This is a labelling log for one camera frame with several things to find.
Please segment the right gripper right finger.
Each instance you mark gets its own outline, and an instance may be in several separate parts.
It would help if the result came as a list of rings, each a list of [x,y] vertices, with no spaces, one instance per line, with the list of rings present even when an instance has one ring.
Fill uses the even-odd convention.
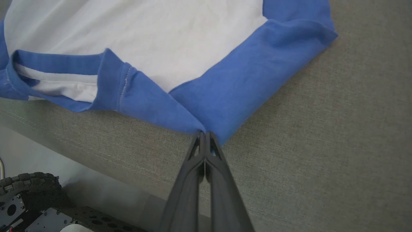
[[[205,143],[212,232],[255,232],[216,135],[207,132]]]

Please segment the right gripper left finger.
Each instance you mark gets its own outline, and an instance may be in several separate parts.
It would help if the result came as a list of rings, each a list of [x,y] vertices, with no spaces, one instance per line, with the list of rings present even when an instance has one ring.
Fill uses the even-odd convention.
[[[197,132],[166,201],[158,232],[199,231],[199,188],[204,178],[204,133]]]

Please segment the white and blue shirt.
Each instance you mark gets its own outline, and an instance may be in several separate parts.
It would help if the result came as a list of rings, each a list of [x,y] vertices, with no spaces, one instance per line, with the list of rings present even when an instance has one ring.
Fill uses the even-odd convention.
[[[12,0],[0,98],[224,144],[337,36],[328,0]]]

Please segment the black robot wheeled base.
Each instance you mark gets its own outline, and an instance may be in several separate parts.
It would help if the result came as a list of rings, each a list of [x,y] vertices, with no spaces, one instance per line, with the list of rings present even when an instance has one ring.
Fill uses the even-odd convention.
[[[50,173],[0,179],[0,232],[147,232],[92,207],[77,207]]]

